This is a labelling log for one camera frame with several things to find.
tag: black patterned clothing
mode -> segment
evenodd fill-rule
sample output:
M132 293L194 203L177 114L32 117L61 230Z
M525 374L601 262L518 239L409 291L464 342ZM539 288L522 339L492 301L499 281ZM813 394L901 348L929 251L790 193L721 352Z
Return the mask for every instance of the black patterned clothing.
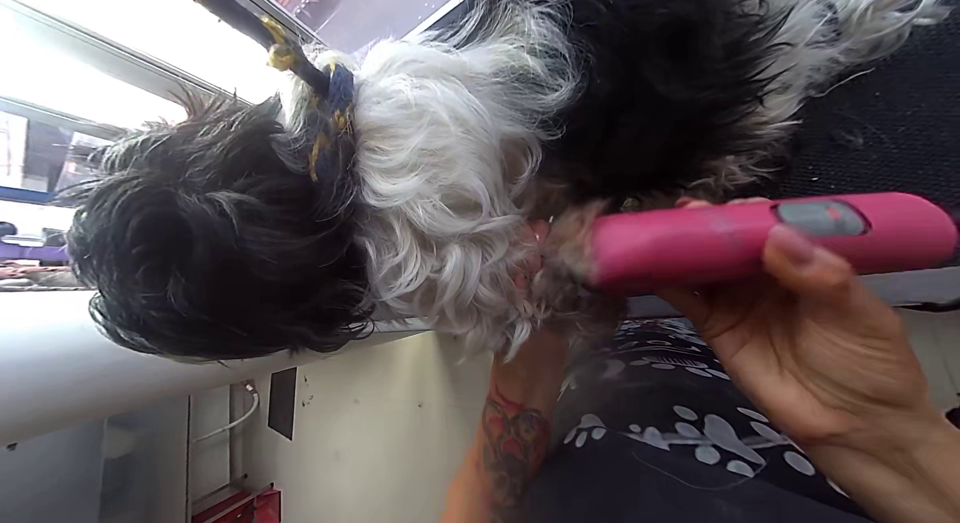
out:
M623 324L563 382L522 521L863 523L685 320Z

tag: forearm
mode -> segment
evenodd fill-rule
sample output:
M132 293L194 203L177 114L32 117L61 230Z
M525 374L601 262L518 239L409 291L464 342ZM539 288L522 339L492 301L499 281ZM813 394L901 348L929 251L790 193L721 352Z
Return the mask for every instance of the forearm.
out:
M494 359L480 426L446 495L445 523L501 521L546 457L567 346L537 333L516 358Z
M880 523L960 522L960 431L942 418L897 429L807 455Z

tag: cable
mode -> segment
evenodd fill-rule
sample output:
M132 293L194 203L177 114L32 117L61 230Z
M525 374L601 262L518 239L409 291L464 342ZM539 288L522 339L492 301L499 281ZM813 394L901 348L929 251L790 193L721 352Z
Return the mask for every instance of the cable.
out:
M253 382L253 381L244 381L244 383L243 383L243 388L244 388L247 392L249 392L250 395L253 396L253 404L250 405L249 410L246 411L246 414L244 414L243 416L240 416L239 418L233 420L232 422L224 425L224 426L223 426L222 428L220 428L220 429L215 429L215 430L210 431L209 433L207 433L207 434L205 434L205 435L203 435L203 436L198 436L197 438L194 438L193 440L190 441L190 443L199 443L200 441L206 441L207 439L213 437L214 435L219 435L219 434L223 433L224 431L232 430L232 429L234 429L235 427L237 427L238 425L240 425L241 423L243 423L244 420L248 419L248 418L254 413L254 411L257 410L257 407L260 406L260 394L257 393L257 388L254 386L254 382Z

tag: fingernail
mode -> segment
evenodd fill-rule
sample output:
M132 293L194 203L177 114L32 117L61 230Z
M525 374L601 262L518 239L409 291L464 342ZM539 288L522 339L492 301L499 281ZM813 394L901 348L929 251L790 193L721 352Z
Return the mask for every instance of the fingernail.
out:
M803 267L813 261L816 246L805 235L786 225L776 225L770 229L767 241L779 249L796 267Z

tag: colorful tattoo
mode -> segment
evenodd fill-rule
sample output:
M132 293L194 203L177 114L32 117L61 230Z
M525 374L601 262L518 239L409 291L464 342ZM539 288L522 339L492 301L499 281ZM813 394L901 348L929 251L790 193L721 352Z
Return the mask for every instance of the colorful tattoo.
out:
M481 426L484 445L480 465L489 478L492 521L519 504L527 481L546 456L550 421L536 408L504 397L495 387L486 396Z

